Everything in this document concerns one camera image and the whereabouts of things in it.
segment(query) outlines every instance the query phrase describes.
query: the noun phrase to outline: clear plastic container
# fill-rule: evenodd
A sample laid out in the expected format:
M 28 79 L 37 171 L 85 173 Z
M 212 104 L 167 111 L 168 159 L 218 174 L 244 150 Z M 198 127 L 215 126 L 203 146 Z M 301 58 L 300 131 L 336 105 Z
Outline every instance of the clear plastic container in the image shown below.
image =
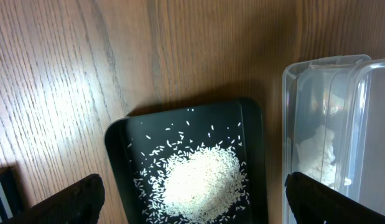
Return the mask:
M 299 171 L 385 215 L 385 59 L 292 64 L 282 85 L 283 181 Z M 295 223 L 285 192 L 283 223 Z

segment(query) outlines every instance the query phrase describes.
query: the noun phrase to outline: black tray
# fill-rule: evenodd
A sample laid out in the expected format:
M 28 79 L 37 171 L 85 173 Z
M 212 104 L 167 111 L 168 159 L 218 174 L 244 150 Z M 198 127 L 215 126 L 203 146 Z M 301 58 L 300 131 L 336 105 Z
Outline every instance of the black tray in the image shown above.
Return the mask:
M 179 131 L 184 140 L 178 149 L 189 151 L 185 146 L 196 149 L 202 142 L 205 146 L 214 146 L 223 141 L 224 148 L 235 139 L 236 156 L 240 162 L 246 161 L 248 179 L 246 191 L 249 192 L 250 205 L 241 200 L 226 214 L 234 220 L 228 223 L 267 223 L 267 191 L 265 176 L 264 141 L 262 133 L 261 110 L 254 101 L 240 99 L 225 103 L 194 106 L 179 110 L 143 116 L 128 117 L 114 122 L 106 131 L 105 145 L 109 161 L 116 179 L 119 194 L 129 223 L 145 223 L 146 216 L 141 215 L 148 203 L 138 198 L 140 191 L 134 186 L 133 179 L 140 178 L 137 171 L 147 168 L 154 157 L 149 156 L 156 146 L 165 146 L 160 157 L 169 157 L 177 151 L 168 148 L 166 140 L 180 140 Z M 147 195 L 150 185 L 142 183 Z M 245 210 L 235 211 L 235 206 L 243 205 Z M 169 218 L 173 223 L 179 218 Z

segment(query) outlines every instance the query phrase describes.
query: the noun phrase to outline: wood grain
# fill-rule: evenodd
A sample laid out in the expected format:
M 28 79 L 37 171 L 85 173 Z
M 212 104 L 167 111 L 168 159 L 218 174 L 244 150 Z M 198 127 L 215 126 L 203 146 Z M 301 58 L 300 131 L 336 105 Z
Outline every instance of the wood grain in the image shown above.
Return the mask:
M 281 223 L 282 72 L 385 58 L 384 1 L 0 0 L 0 167 L 31 205 L 90 173 L 127 223 L 103 144 L 130 112 L 248 96 L 264 112 L 269 222 Z

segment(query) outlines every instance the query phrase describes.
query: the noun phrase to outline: pile of rice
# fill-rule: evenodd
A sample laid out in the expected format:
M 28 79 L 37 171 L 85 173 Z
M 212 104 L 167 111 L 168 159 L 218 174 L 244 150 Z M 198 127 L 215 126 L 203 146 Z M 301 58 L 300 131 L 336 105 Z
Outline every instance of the pile of rice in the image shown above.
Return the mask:
M 230 219 L 223 214 L 232 204 L 240 201 L 241 197 L 248 201 L 243 185 L 248 181 L 246 173 L 244 169 L 240 170 L 233 149 L 222 149 L 219 145 L 198 146 L 195 151 L 179 151 L 162 160 L 165 172 L 158 170 L 158 176 L 152 175 L 148 180 L 152 186 L 148 209 L 156 212 L 150 214 L 147 221 L 156 218 L 159 223 L 166 222 L 165 214 L 170 217 L 181 215 L 184 217 L 181 221 L 192 223 Z

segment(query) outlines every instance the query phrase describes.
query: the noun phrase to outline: black object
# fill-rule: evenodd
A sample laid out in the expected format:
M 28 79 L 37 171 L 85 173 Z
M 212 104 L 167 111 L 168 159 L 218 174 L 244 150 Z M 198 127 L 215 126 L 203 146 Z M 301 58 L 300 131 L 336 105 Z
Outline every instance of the black object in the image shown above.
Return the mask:
M 97 223 L 104 201 L 101 177 L 91 174 L 4 223 Z
M 105 145 L 109 161 L 116 179 L 124 211 L 129 223 L 145 223 L 146 215 L 141 215 L 148 203 L 139 200 L 138 191 L 133 179 L 141 178 L 138 171 L 148 167 L 154 159 L 149 156 L 156 146 L 165 146 L 165 150 L 155 156 L 167 158 L 173 151 L 169 142 L 180 140 L 179 131 L 183 132 L 183 143 L 178 144 L 178 150 L 189 151 L 185 146 L 195 149 L 204 142 L 205 146 L 214 146 L 223 141 L 222 146 L 228 147 L 235 139 L 233 146 L 237 147 L 236 156 L 239 161 L 246 161 L 248 179 L 247 191 L 250 192 L 250 205 L 244 199 L 237 203 L 226 214 L 236 218 L 234 223 L 267 223 L 267 190 L 265 176 L 265 150 L 262 132 L 261 110 L 252 100 L 241 99 L 225 103 L 194 106 L 179 110 L 165 111 L 124 118 L 113 123 L 106 131 Z M 151 186 L 144 178 L 142 184 L 147 195 Z M 238 205 L 245 210 L 235 211 Z M 179 218 L 169 218 L 173 223 Z
M 290 209 L 298 224 L 385 224 L 385 216 L 300 172 L 289 174 L 285 186 Z
M 16 178 L 10 167 L 0 168 L 0 222 L 24 211 Z

